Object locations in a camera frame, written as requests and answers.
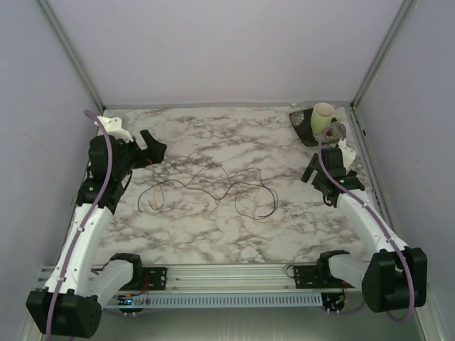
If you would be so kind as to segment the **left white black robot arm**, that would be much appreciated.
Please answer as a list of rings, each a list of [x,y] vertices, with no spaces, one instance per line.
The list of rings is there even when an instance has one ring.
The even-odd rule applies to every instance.
[[[112,133],[90,141],[86,178],[78,192],[73,221],[58,263],[41,290],[31,291],[26,307],[42,334],[91,338],[102,310],[120,290],[146,287],[141,257],[116,253],[92,278],[92,263],[103,231],[136,169],[161,163],[167,149],[148,130],[140,148]]]

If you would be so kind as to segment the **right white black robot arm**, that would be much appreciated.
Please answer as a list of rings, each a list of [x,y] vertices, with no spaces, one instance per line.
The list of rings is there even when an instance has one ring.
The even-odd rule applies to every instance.
[[[327,251],[316,262],[324,284],[345,282],[358,289],[371,311],[412,310],[427,301],[427,255],[400,239],[370,203],[355,171],[347,170],[339,147],[320,148],[304,174],[322,194],[325,205],[336,208],[360,237],[369,261],[345,250]]]

